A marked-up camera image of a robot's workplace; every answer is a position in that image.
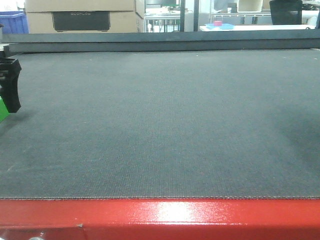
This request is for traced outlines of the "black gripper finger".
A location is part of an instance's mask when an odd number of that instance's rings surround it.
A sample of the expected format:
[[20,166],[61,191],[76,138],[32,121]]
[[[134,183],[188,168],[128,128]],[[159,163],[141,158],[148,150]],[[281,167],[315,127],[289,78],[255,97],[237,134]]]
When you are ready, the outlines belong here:
[[17,59],[0,58],[0,96],[9,113],[21,108],[18,94],[18,79],[22,67]]

